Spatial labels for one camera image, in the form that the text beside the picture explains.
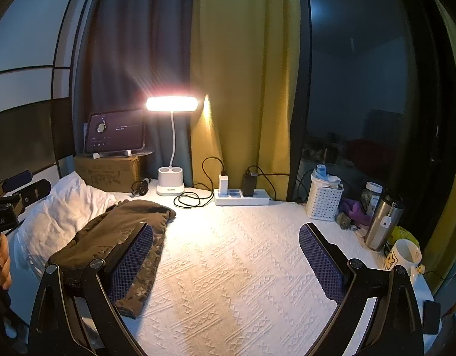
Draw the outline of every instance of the textured blue pad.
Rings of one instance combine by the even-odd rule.
[[[146,225],[114,270],[111,275],[111,291],[108,293],[108,298],[112,304],[126,297],[147,254],[151,250],[153,240],[154,232],[152,227]]]
[[[301,227],[299,244],[327,298],[340,304],[345,296],[342,273],[307,224]]]

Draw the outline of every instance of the desk lamp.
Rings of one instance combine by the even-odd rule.
[[[146,107],[149,111],[169,111],[172,121],[172,157],[168,167],[159,168],[159,183],[157,193],[160,196],[177,196],[185,190],[184,175],[181,167],[172,167],[173,156],[175,155],[175,127],[173,124],[174,111],[195,111],[198,101],[193,96],[150,96],[147,99]]]

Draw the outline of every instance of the gray curtain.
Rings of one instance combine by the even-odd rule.
[[[82,45],[86,56],[77,66],[75,100],[84,101],[82,119],[91,112],[141,108],[154,89],[189,86],[192,1],[97,0],[86,26],[89,36]],[[170,161],[172,126],[169,114],[148,112],[148,119],[146,141],[154,148],[148,173],[157,178],[157,169]],[[174,120],[173,164],[184,169],[184,182],[191,185],[189,117],[174,114]]]

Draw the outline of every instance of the thermos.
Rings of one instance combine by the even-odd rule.
[[[403,210],[402,198],[384,190],[381,193],[376,210],[374,210],[370,229],[365,235],[365,245],[371,250],[379,252],[393,228],[398,224]]]

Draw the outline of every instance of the white mug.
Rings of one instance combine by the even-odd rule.
[[[422,259],[419,248],[411,241],[401,238],[397,240],[385,259],[384,269],[389,271],[395,265],[403,265],[407,274],[411,275],[411,267],[417,267]]]

